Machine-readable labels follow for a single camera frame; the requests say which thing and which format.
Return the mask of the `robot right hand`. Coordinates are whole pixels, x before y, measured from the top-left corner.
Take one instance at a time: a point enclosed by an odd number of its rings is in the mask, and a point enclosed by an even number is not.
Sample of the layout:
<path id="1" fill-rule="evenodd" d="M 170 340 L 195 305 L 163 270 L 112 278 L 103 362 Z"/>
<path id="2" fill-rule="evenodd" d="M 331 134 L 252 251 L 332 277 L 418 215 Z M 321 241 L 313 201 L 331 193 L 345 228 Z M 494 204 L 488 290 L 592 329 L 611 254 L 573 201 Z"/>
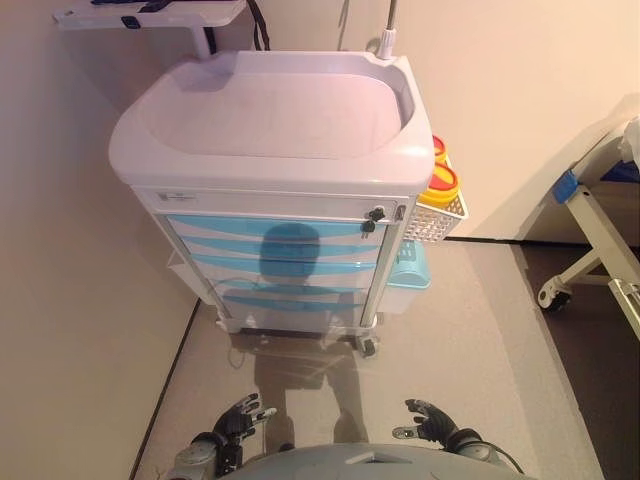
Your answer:
<path id="1" fill-rule="evenodd" d="M 395 439 L 421 439 L 447 447 L 449 439 L 458 431 L 451 417 L 435 405 L 420 399 L 407 399 L 409 412 L 415 413 L 414 424 L 392 429 Z"/>

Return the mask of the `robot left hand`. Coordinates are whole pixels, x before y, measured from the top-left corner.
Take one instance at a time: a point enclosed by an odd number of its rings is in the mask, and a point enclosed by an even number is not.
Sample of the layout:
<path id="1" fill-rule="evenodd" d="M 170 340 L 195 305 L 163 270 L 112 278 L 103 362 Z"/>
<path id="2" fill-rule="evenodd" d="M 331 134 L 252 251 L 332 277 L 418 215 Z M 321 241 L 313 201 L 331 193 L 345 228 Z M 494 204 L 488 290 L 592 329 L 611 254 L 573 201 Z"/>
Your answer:
<path id="1" fill-rule="evenodd" d="M 251 393 L 226 410 L 216 421 L 213 432 L 227 443 L 239 444 L 256 432 L 256 427 L 276 415 L 275 407 L 265 407 L 258 393 Z"/>

